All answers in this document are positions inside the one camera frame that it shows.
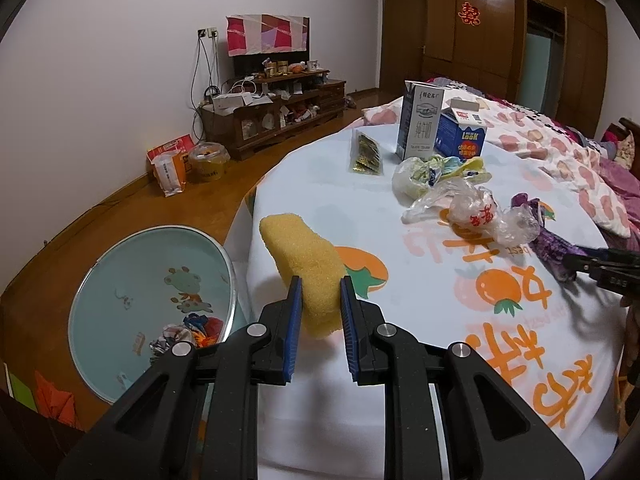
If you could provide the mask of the person right hand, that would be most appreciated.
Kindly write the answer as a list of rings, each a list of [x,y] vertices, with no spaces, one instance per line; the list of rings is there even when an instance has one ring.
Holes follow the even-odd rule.
[[[623,362],[629,368],[639,356],[640,307],[638,299],[623,296],[620,305],[627,309]]]

